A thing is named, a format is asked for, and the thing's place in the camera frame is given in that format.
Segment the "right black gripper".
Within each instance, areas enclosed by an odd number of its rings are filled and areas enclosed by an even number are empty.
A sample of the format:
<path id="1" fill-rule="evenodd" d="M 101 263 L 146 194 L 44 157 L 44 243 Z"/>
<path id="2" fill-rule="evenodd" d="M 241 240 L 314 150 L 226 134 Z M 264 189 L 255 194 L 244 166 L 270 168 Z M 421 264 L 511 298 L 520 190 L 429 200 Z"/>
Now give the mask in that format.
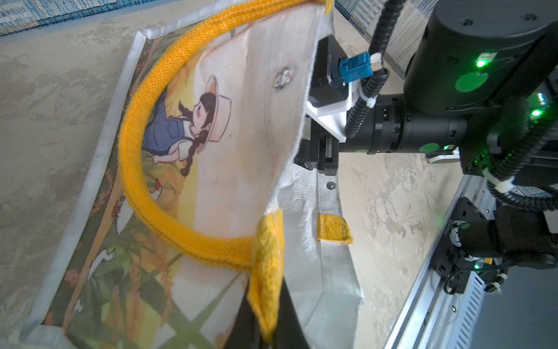
<path id="1" fill-rule="evenodd" d="M 317 122 L 305 122 L 294 163 L 325 176 L 336 176 L 339 168 L 339 141 Z"/>

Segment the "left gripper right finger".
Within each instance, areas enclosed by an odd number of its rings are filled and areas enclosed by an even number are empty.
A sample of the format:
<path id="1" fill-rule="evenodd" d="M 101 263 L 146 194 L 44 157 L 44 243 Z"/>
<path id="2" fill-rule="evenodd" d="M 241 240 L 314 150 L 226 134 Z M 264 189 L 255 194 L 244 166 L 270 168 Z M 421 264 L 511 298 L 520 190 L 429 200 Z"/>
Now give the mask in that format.
<path id="1" fill-rule="evenodd" d="M 274 336 L 274 348 L 310 349 L 305 334 L 299 323 L 286 279 L 283 279 L 280 289 L 278 322 Z"/>

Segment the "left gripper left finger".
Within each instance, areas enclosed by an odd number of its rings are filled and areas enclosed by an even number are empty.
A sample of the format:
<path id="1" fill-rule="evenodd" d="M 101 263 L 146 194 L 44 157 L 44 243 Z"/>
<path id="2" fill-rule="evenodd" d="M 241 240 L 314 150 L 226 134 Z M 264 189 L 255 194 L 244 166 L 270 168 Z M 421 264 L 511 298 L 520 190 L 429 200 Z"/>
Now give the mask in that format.
<path id="1" fill-rule="evenodd" d="M 257 349 L 261 347 L 262 336 L 260 327 L 248 302 L 247 287 L 224 349 Z"/>

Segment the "white canvas tote bag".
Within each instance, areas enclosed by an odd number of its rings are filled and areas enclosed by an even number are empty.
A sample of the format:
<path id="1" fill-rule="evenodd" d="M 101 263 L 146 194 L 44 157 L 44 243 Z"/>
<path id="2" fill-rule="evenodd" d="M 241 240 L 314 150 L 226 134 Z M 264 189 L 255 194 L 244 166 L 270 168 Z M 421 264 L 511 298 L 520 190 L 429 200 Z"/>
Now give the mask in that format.
<path id="1" fill-rule="evenodd" d="M 248 287 L 274 347 L 286 279 L 310 348 L 353 347 L 339 192 L 293 163 L 332 8 L 222 1 L 137 33 L 22 343 L 224 348 Z"/>

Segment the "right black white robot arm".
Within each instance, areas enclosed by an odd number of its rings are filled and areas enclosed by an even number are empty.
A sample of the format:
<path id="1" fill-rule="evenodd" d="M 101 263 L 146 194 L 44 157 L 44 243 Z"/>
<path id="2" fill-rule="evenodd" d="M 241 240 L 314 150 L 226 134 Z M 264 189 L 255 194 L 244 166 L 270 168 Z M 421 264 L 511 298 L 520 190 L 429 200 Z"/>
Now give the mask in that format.
<path id="1" fill-rule="evenodd" d="M 387 1 L 368 50 L 348 56 L 318 41 L 310 83 L 310 136 L 295 163 L 334 175 L 343 152 L 449 154 L 485 179 L 500 203 L 492 220 L 459 215 L 440 252 L 444 273 L 464 260 L 557 266 L 556 1 L 439 1 L 405 72 L 382 95 L 387 46 L 403 11 Z"/>

